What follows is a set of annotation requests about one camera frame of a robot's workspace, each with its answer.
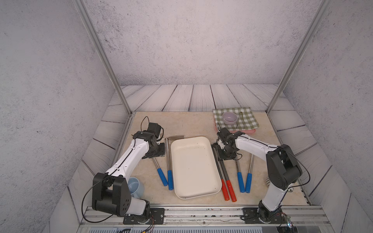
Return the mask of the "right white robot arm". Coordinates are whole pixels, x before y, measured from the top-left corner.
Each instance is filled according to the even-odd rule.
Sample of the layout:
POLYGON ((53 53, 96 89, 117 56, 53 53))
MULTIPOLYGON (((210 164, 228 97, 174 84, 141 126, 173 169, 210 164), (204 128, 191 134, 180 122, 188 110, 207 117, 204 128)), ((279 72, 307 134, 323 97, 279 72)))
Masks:
POLYGON ((286 144, 266 144, 240 131, 231 133, 226 128, 218 130, 217 136, 216 145, 220 147, 223 160, 233 160, 237 152, 243 150, 266 162, 270 184, 258 206, 269 213, 277 211, 287 190, 303 174, 291 148, 286 144))

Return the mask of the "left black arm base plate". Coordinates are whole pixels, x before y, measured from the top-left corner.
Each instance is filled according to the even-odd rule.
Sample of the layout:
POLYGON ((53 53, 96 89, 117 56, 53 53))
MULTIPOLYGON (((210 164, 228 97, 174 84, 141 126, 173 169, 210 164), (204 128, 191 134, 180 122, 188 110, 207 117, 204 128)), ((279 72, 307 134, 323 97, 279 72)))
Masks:
POLYGON ((164 208, 148 208, 142 215, 125 215, 123 219, 124 225, 162 225, 164 223, 165 209, 164 208))

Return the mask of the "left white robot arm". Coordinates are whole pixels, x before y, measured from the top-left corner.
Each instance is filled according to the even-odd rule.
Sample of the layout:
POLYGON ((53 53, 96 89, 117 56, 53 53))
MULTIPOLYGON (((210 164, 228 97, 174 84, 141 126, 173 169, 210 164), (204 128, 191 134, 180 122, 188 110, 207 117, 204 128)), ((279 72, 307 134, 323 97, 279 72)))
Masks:
POLYGON ((93 178, 92 208, 104 213, 125 216, 135 215, 145 220, 150 217, 150 204, 131 196, 128 182, 142 159, 165 155, 165 144, 160 133, 138 131, 121 158, 105 173, 93 178))

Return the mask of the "white rectangular storage tray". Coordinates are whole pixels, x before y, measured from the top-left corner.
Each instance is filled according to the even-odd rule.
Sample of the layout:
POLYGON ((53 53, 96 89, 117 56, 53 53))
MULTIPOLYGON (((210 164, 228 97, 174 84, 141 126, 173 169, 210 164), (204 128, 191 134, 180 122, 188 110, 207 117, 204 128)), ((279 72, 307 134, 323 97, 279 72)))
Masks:
POLYGON ((178 198, 187 200, 220 192, 222 184, 208 138, 178 139, 171 144, 171 155, 178 198))

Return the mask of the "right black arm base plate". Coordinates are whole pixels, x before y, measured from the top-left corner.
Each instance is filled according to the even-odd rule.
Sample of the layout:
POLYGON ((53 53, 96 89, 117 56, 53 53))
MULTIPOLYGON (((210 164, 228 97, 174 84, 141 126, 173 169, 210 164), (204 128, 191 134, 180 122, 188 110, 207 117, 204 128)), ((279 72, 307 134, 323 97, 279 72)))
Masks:
POLYGON ((240 219, 246 224, 285 224, 287 218, 281 209, 268 211, 265 208, 243 208, 240 219))

